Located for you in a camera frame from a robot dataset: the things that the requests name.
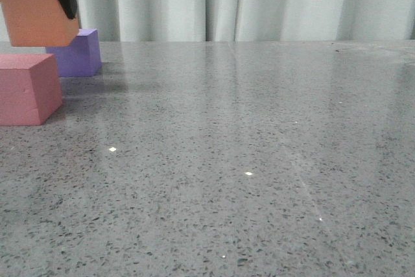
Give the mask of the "orange foam cube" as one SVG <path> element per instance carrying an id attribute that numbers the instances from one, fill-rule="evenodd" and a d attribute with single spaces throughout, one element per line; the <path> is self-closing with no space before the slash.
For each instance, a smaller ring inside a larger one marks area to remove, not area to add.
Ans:
<path id="1" fill-rule="evenodd" d="M 12 46 L 67 46 L 78 34 L 58 0 L 1 0 L 1 8 Z"/>

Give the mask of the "grey-white curtain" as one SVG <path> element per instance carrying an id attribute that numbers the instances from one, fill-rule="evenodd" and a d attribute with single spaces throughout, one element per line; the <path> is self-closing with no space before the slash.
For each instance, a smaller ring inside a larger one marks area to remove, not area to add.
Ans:
<path id="1" fill-rule="evenodd" d="M 102 41 L 408 40 L 414 0 L 78 0 Z"/>

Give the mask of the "purple foam cube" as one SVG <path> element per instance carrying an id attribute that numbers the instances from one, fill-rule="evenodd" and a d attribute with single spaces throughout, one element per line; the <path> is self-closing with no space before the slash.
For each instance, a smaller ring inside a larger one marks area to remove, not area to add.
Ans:
<path id="1" fill-rule="evenodd" d="M 80 29 L 68 46 L 46 47 L 54 54 L 60 77 L 90 77 L 101 68 L 101 51 L 97 29 Z"/>

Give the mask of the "pink foam cube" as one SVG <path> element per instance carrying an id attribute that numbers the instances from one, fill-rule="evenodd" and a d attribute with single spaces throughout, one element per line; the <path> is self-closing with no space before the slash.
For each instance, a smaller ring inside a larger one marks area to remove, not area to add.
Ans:
<path id="1" fill-rule="evenodd" d="M 42 125 L 63 103 L 53 54 L 1 55 L 1 125 Z"/>

